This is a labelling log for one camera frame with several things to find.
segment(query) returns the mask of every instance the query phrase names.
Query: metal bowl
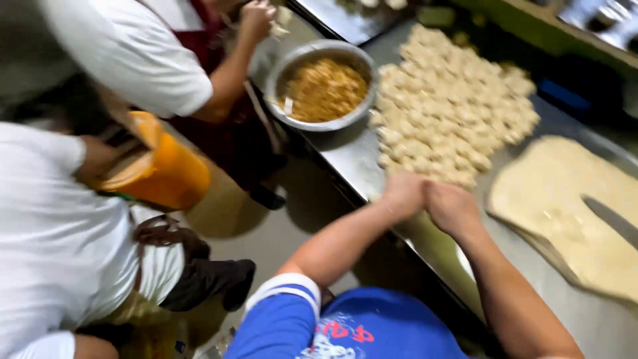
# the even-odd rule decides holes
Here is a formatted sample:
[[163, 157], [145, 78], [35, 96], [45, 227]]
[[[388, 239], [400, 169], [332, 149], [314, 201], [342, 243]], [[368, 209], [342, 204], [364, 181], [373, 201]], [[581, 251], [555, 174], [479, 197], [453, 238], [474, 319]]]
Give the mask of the metal bowl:
[[[277, 99], [286, 94], [288, 83], [294, 78], [297, 69], [326, 57], [347, 64], [359, 72], [367, 82], [366, 97], [351, 113], [328, 122], [308, 123], [286, 116]], [[350, 126], [368, 115], [374, 104], [378, 85], [379, 74], [375, 62], [363, 50], [343, 41], [317, 40], [294, 48], [277, 64], [266, 79], [265, 102], [269, 110], [287, 125], [305, 131], [334, 131]]]

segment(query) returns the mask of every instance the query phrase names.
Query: knife blade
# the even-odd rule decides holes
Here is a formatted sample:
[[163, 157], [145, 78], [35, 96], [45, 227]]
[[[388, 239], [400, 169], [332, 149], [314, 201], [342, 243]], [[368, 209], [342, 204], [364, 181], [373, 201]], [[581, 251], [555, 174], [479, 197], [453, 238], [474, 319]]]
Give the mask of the knife blade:
[[623, 216], [616, 213], [616, 211], [607, 207], [596, 199], [587, 195], [582, 196], [582, 201], [585, 202], [587, 207], [600, 219], [605, 221], [612, 227], [614, 231], [620, 234], [629, 244], [638, 249], [638, 228], [626, 220]]

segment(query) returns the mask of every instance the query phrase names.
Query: person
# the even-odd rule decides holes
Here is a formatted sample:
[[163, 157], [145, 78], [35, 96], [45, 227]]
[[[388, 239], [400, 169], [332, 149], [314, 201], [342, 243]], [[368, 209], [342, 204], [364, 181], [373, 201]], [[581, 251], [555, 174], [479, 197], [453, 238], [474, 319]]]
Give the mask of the person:
[[320, 308], [322, 288], [339, 280], [375, 239], [423, 209], [470, 260], [487, 323], [509, 357], [583, 358], [490, 239], [471, 194], [418, 174], [391, 176], [378, 202], [299, 247], [246, 302], [224, 358], [467, 358], [441, 320], [407, 294], [360, 287]]
[[[25, 7], [23, 1], [9, 1], [16, 11]], [[246, 93], [251, 57], [268, 37], [275, 16], [268, 0], [242, 7], [236, 44], [228, 55], [220, 13], [241, 0], [26, 3], [34, 1], [49, 36], [82, 71], [122, 100], [167, 119], [253, 199], [270, 209], [283, 206], [285, 200], [260, 183], [286, 160], [276, 153], [275, 129]], [[53, 65], [68, 70], [64, 61]]]
[[248, 296], [252, 261], [209, 261], [193, 232], [89, 188], [114, 152], [95, 137], [0, 122], [0, 358], [117, 358], [77, 329], [121, 324], [142, 305], [190, 310], [217, 293], [232, 311]]

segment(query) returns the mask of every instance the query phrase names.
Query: orange container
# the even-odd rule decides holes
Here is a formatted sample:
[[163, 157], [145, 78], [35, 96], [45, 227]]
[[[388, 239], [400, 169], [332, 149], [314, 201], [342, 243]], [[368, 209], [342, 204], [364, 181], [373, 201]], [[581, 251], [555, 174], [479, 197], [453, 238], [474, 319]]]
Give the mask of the orange container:
[[151, 151], [104, 181], [100, 189], [176, 210], [188, 209], [201, 201], [211, 184], [203, 158], [166, 133], [152, 114], [130, 114]]

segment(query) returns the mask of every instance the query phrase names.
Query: maroon apron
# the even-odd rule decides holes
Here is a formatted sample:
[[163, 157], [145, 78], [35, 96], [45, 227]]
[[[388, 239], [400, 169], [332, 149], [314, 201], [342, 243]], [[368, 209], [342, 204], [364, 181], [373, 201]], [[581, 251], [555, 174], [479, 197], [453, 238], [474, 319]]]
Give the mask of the maroon apron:
[[[184, 47], [197, 55], [202, 68], [210, 75], [225, 56], [221, 32], [226, 26], [219, 14], [202, 0], [191, 0], [191, 4], [202, 19], [204, 29], [173, 30], [173, 33]], [[223, 123], [183, 117], [174, 117], [168, 122], [246, 191], [254, 189], [281, 165], [281, 158], [274, 154], [277, 146], [274, 131], [265, 116], [260, 118], [256, 113], [255, 104], [246, 93]]]

